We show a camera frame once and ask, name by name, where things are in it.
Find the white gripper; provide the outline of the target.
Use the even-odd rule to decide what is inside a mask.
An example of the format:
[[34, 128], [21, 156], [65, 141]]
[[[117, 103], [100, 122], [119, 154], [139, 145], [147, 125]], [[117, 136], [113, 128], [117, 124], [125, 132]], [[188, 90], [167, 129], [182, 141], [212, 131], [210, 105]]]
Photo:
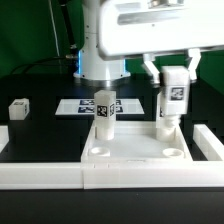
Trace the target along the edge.
[[188, 50], [190, 80], [202, 51], [224, 48], [224, 0], [106, 0], [100, 7], [99, 48], [107, 57], [143, 55], [153, 84], [159, 84], [155, 55]]

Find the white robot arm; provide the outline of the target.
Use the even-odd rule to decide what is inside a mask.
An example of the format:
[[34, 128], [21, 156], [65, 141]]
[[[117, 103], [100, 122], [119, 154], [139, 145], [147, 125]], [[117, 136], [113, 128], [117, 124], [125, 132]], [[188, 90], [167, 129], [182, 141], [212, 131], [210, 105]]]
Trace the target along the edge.
[[202, 51], [224, 48], [224, 0], [104, 0], [97, 44], [109, 58], [188, 53], [196, 78]]

